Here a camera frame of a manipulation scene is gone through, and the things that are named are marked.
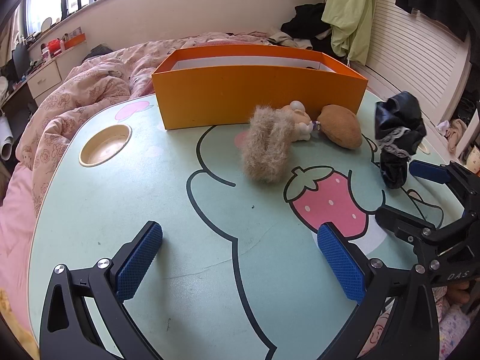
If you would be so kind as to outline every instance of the louvered door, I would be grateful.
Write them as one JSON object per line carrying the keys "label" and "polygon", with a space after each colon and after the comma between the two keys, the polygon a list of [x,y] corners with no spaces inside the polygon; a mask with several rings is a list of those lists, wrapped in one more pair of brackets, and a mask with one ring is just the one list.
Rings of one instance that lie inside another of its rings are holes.
{"label": "louvered door", "polygon": [[366,65],[416,96],[435,125],[456,107],[470,72],[470,42],[395,0],[377,0]]}

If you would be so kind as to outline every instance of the textured blue pad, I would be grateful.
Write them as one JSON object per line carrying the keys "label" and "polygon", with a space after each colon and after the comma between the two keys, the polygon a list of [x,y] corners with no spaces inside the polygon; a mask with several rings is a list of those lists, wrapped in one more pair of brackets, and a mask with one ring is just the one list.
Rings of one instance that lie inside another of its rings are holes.
{"label": "textured blue pad", "polygon": [[318,229],[317,242],[346,297],[360,304],[365,296],[365,280],[357,263],[328,225]]}
{"label": "textured blue pad", "polygon": [[120,302],[134,297],[148,267],[157,254],[158,249],[160,249],[162,237],[162,227],[155,223],[123,264],[117,275],[116,295]]}
{"label": "textured blue pad", "polygon": [[439,184],[445,184],[450,181],[450,175],[445,169],[428,166],[417,161],[412,161],[410,163],[409,171],[412,176],[420,177],[421,179],[430,180]]}

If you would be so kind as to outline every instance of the white wall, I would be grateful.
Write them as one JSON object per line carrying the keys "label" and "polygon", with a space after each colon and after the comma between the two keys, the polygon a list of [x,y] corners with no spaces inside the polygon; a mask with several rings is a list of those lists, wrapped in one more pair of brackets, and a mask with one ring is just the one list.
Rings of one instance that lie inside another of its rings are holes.
{"label": "white wall", "polygon": [[150,40],[176,39],[203,32],[268,31],[289,21],[294,7],[323,0],[101,0],[68,17],[40,44],[81,27],[89,49],[100,43],[118,50]]}

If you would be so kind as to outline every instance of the cartoon print tabletop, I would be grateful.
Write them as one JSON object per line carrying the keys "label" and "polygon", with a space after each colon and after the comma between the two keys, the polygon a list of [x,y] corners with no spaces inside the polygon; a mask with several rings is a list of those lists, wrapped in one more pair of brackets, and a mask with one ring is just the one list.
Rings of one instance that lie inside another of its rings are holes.
{"label": "cartoon print tabletop", "polygon": [[[356,303],[318,249],[317,228],[332,221],[369,258],[409,269],[412,247],[378,228],[374,210],[386,202],[436,226],[462,214],[445,186],[409,175],[401,190],[385,188],[372,141],[378,100],[365,93],[359,149],[321,135],[295,142],[275,185],[241,172],[247,125],[165,131],[154,95],[97,114],[68,147],[38,219],[29,270],[37,339],[53,267],[112,257],[154,220],[164,242],[124,304],[165,360],[318,358]],[[83,145],[114,123],[131,126],[128,144],[99,166],[80,166]],[[427,146],[431,154],[415,158],[441,163]],[[95,303],[87,304],[106,348],[119,354]]]}

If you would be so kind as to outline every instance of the green cloth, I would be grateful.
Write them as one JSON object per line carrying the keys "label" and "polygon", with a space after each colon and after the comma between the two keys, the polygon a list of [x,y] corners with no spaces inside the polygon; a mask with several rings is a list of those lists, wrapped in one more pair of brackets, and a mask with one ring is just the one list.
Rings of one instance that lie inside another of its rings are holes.
{"label": "green cloth", "polygon": [[327,0],[322,21],[332,25],[332,49],[362,65],[367,61],[374,0]]}

